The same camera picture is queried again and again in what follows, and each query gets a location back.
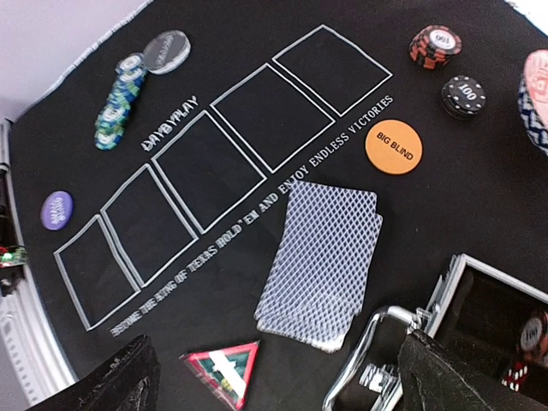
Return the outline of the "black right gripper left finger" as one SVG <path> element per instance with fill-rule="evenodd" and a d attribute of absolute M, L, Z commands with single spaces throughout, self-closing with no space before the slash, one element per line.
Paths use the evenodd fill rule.
<path fill-rule="evenodd" d="M 77 383 L 33 410 L 155 410 L 160 364 L 152 339 L 140 335 Z"/>

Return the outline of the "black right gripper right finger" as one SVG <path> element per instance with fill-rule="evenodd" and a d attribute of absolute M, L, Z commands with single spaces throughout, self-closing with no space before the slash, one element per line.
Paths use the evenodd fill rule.
<path fill-rule="evenodd" d="M 547 409 L 474 370 L 423 331 L 406 336 L 398 366 L 406 410 Z"/>

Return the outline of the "red triangular all-in marker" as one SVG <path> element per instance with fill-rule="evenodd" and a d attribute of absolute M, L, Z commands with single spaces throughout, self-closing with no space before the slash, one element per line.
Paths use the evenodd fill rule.
<path fill-rule="evenodd" d="M 190 352 L 180 360 L 231 410 L 243 410 L 260 340 L 225 348 Z"/>

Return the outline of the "blue playing card deck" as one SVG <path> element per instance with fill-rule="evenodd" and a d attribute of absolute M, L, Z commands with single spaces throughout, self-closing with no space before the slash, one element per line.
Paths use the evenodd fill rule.
<path fill-rule="evenodd" d="M 254 317 L 259 331 L 327 353 L 360 313 L 383 224 L 374 192 L 296 182 Z"/>

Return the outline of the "purple small blind button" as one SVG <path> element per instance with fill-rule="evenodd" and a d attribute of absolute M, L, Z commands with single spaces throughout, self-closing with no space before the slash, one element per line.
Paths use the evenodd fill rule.
<path fill-rule="evenodd" d="M 45 200 L 41 209 L 42 225 L 50 231 L 63 229 L 72 217 L 74 202 L 66 191 L 55 191 Z"/>

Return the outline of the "orange big blind button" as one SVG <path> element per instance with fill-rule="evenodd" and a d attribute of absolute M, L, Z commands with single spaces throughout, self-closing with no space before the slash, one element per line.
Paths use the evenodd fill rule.
<path fill-rule="evenodd" d="M 419 134 L 407 123 L 389 119 L 376 123 L 368 131 L 365 152 L 372 165 L 391 176 L 414 170 L 423 155 Z"/>

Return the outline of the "black poker chip stack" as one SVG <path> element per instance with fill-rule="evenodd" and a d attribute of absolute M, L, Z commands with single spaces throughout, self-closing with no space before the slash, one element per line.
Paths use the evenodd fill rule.
<path fill-rule="evenodd" d="M 449 114 L 459 119 L 471 119 L 486 106 L 482 85 L 467 75 L 451 77 L 441 89 L 441 99 Z"/>

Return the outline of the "green blue poker chip stack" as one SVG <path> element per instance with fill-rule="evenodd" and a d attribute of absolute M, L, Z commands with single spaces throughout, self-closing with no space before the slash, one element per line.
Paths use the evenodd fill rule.
<path fill-rule="evenodd" d="M 121 142 L 146 76 L 142 53 L 132 53 L 116 65 L 116 79 L 95 122 L 94 143 L 99 150 L 113 150 Z"/>

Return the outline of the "clear acrylic dealer button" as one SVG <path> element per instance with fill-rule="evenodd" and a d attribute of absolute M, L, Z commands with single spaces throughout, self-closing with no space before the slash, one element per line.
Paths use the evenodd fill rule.
<path fill-rule="evenodd" d="M 188 58 L 191 44 L 179 30 L 160 33 L 144 49 L 144 64 L 152 74 L 167 74 L 181 66 Z"/>

